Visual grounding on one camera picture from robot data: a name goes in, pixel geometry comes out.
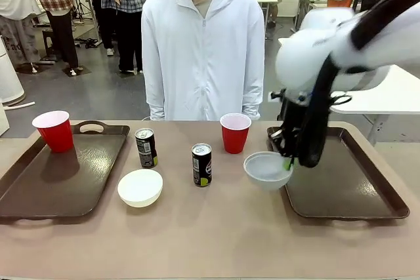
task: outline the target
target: brown tabletop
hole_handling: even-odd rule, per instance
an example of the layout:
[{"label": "brown tabletop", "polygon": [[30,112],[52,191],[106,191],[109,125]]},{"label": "brown tabletop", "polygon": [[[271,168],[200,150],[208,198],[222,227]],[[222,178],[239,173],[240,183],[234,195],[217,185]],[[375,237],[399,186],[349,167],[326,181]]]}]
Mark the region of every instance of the brown tabletop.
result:
[{"label": "brown tabletop", "polygon": [[[0,225],[0,275],[121,279],[420,274],[420,204],[349,124],[333,125],[347,128],[359,141],[408,204],[407,219],[387,226],[303,219],[291,210],[283,193],[254,186],[242,169],[243,160],[266,150],[266,128],[278,122],[253,123],[240,155],[224,152],[218,123],[107,123],[129,125],[131,132],[97,209],[78,222]],[[163,191],[150,207],[134,209],[119,199],[116,186],[123,175],[140,168],[133,134],[141,127],[155,130],[159,157],[155,169],[163,177]],[[34,135],[26,140],[14,158],[0,160],[0,170],[35,139]],[[198,142],[213,148],[213,183],[207,188],[195,187],[192,180],[190,150]]]}]

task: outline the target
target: black can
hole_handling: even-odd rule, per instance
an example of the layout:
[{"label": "black can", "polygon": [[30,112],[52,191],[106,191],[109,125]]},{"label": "black can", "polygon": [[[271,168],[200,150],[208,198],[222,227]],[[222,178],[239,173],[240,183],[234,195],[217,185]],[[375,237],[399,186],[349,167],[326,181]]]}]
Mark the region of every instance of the black can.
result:
[{"label": "black can", "polygon": [[136,142],[140,162],[145,169],[151,169],[158,165],[158,153],[156,152],[155,135],[150,128],[141,128],[136,131]]},{"label": "black can", "polygon": [[196,144],[192,147],[192,172],[194,183],[198,187],[205,187],[211,183],[211,146]]}]

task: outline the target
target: red plastic cup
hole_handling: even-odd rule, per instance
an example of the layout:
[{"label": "red plastic cup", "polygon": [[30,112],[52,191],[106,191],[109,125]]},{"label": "red plastic cup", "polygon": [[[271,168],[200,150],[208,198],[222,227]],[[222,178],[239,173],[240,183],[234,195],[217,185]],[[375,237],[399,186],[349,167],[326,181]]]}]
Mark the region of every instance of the red plastic cup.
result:
[{"label": "red plastic cup", "polygon": [[66,111],[49,111],[32,121],[52,152],[61,153],[73,148],[73,134],[69,113]]},{"label": "red plastic cup", "polygon": [[241,153],[247,141],[251,119],[244,114],[231,113],[223,116],[220,123],[226,152],[231,154]]}]

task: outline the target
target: black shoe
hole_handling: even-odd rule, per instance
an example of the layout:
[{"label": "black shoe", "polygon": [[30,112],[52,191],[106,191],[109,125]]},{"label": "black shoe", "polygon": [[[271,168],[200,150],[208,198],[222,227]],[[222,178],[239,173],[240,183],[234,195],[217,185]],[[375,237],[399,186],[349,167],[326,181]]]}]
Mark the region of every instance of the black shoe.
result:
[{"label": "black shoe", "polygon": [[269,23],[267,23],[268,29],[274,29],[275,27],[276,27],[276,23],[274,21],[269,21]]}]

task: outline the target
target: brown tray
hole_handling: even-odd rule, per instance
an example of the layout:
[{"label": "brown tray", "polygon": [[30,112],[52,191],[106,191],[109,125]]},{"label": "brown tray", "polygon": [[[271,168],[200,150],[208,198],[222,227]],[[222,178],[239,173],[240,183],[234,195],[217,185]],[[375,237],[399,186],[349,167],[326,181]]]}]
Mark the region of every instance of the brown tray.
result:
[{"label": "brown tray", "polygon": [[[279,127],[270,127],[267,133],[277,130]],[[273,147],[269,140],[268,148]],[[381,171],[343,128],[328,128],[318,166],[308,169],[296,162],[285,189],[293,210],[305,218],[403,219],[410,213]]]},{"label": "brown tray", "polygon": [[[100,125],[103,131],[82,132],[85,125]],[[0,218],[41,220],[91,212],[129,131],[128,126],[84,121],[72,126],[74,149],[65,153],[52,153],[39,138],[0,180]]]}]

